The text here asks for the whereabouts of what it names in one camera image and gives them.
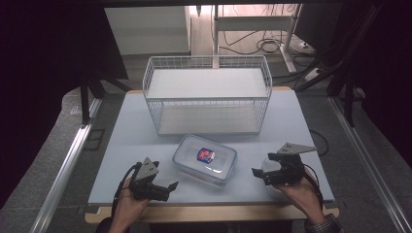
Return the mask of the clear plastic lidded food container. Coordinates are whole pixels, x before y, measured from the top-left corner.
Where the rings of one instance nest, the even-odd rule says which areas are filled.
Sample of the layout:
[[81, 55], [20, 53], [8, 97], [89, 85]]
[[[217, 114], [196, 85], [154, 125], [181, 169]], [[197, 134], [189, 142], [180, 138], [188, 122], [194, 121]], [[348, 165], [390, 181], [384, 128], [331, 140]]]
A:
[[182, 172], [216, 186], [225, 186], [236, 159], [235, 149], [190, 134], [183, 138], [172, 158]]

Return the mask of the aluminium floor rail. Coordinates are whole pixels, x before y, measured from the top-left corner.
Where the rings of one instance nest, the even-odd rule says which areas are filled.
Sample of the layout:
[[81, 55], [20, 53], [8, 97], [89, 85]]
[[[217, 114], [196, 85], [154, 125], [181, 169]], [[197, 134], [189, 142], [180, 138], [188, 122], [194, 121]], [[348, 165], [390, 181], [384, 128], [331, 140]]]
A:
[[372, 157], [361, 140], [356, 128], [351, 126], [344, 116], [344, 107], [336, 97], [328, 97], [334, 112], [336, 113], [348, 139], [354, 147], [360, 163], [367, 176], [371, 180], [378, 196], [380, 197], [387, 213], [389, 214], [398, 233], [412, 233], [412, 224], [407, 219], [404, 210], [401, 208], [395, 194], [391, 191], [383, 176], [378, 171]]
[[88, 107], [90, 120], [80, 127], [76, 137], [66, 154], [65, 159], [54, 179], [51, 189], [40, 209], [29, 233], [46, 233], [57, 209], [58, 203], [70, 180], [71, 174], [76, 166], [77, 160], [86, 142], [95, 116], [102, 103], [101, 99], [94, 99]]

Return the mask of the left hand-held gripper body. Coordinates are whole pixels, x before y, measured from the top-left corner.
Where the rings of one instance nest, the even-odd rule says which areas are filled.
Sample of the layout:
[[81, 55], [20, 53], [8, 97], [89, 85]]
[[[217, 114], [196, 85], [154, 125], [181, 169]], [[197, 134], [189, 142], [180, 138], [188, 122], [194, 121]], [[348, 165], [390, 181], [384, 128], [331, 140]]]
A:
[[158, 170], [158, 162], [152, 162], [148, 157], [143, 162], [136, 164], [136, 171], [133, 173], [129, 189], [136, 200], [156, 200], [161, 201], [161, 186], [153, 184]]

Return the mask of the white cabinet panel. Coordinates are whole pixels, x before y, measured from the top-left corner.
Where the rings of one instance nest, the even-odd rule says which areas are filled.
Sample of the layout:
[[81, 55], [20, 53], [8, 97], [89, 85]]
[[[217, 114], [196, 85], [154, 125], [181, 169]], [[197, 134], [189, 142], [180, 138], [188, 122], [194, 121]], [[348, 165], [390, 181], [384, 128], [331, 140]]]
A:
[[189, 52], [189, 9], [106, 8], [121, 55]]

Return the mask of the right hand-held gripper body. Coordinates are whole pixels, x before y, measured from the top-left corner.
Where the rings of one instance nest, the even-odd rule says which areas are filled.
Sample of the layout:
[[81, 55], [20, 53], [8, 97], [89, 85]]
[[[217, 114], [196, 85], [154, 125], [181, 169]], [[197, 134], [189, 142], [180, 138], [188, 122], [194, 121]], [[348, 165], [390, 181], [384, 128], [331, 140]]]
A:
[[276, 152], [283, 153], [286, 156], [281, 161], [277, 161], [281, 164], [281, 169], [278, 171], [267, 172], [269, 176], [264, 178], [266, 185], [286, 185], [295, 184], [299, 182], [303, 177], [309, 179], [305, 173], [304, 164], [300, 155], [305, 152], [315, 151], [315, 147], [297, 145], [293, 143], [285, 143]]

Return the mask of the person's left hand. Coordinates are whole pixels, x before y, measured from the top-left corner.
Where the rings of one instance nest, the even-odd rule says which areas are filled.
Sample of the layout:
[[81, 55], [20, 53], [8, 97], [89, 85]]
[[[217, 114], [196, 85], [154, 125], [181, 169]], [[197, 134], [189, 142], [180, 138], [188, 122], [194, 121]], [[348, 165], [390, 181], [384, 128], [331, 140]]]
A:
[[129, 189], [129, 183], [130, 179], [126, 179], [122, 186], [109, 233], [125, 233], [142, 216], [150, 203], [149, 199], [136, 200]]

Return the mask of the person's right hand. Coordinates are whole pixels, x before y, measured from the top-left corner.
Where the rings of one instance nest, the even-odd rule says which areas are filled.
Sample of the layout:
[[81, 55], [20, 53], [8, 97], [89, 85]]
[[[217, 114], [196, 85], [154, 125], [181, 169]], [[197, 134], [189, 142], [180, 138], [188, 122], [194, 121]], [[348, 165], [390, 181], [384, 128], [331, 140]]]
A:
[[303, 177], [295, 184], [275, 185], [275, 188], [282, 191], [291, 203], [306, 215], [311, 224], [324, 223], [326, 216], [321, 208], [316, 189], [311, 184], [313, 176], [308, 169], [305, 170], [305, 173], [309, 179]]

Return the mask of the white power strip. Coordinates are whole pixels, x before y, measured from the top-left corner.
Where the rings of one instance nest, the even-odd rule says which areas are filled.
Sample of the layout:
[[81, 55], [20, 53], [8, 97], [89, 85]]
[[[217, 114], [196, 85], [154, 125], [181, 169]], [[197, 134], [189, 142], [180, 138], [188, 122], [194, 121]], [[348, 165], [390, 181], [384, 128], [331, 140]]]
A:
[[306, 77], [305, 77], [305, 81], [309, 82], [311, 80], [313, 80], [314, 78], [316, 78], [318, 75], [320, 75], [322, 73], [322, 70], [320, 68], [314, 68], [312, 71], [310, 71]]

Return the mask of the white metal desk frame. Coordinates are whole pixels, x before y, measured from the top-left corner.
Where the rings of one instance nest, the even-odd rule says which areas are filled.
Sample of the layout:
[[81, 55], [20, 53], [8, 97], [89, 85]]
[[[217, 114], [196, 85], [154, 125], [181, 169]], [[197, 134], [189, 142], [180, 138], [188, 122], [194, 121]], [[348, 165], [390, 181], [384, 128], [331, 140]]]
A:
[[301, 4], [297, 4], [291, 16], [220, 17], [219, 6], [215, 5], [213, 12], [213, 55], [219, 54], [220, 31], [286, 31], [286, 40], [280, 45], [279, 50], [289, 73], [295, 74], [296, 69], [290, 57], [289, 47], [301, 7]]

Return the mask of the light grey table mat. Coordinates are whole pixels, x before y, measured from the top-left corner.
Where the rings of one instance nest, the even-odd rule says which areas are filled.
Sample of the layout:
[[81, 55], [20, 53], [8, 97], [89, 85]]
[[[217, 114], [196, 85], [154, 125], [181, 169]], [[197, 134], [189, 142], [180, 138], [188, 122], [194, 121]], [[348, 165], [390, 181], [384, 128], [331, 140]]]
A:
[[157, 185], [177, 183], [168, 205], [225, 205], [282, 202], [269, 195], [263, 180], [252, 170], [270, 152], [284, 144], [314, 144], [295, 93], [275, 90], [258, 134], [208, 135], [208, 140], [237, 151], [234, 168], [225, 186], [219, 187], [190, 177], [178, 170], [172, 156], [182, 141], [180, 136], [159, 136], [141, 93], [125, 95], [120, 113], [88, 197], [90, 205], [108, 206], [126, 171], [145, 158], [159, 163]]

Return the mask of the black metal stand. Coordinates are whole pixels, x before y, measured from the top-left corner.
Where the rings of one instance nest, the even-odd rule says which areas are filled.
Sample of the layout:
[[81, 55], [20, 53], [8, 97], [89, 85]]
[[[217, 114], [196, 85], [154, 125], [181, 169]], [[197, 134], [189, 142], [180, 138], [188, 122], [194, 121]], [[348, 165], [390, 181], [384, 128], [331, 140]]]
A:
[[379, 4], [369, 3], [367, 5], [367, 11], [360, 22], [360, 27], [354, 36], [353, 41], [339, 62], [339, 66], [336, 69], [332, 81], [326, 89], [326, 93], [329, 96], [337, 96], [339, 92], [344, 89], [344, 108], [343, 116], [346, 122], [354, 127], [353, 122], [353, 102], [354, 102], [354, 82], [351, 74], [351, 67], [354, 64], [355, 55], [357, 49], [360, 47], [367, 31], [372, 25], [374, 19], [378, 15], [381, 6]]
[[106, 90], [103, 87], [101, 81], [105, 81], [125, 92], [130, 91], [131, 87], [121, 83], [116, 79], [110, 79], [107, 77], [81, 77], [81, 108], [82, 108], [82, 127], [85, 127], [91, 121], [89, 102], [88, 102], [88, 92], [91, 91], [94, 98], [102, 99], [106, 95]]

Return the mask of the white wire two-tier rack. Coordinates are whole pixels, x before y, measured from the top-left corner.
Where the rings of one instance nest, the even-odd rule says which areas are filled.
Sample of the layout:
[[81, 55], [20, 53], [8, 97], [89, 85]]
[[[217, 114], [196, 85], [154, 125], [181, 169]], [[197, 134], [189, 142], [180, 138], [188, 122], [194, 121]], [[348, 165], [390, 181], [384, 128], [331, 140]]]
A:
[[143, 92], [160, 135], [257, 134], [272, 76], [262, 55], [153, 56]]

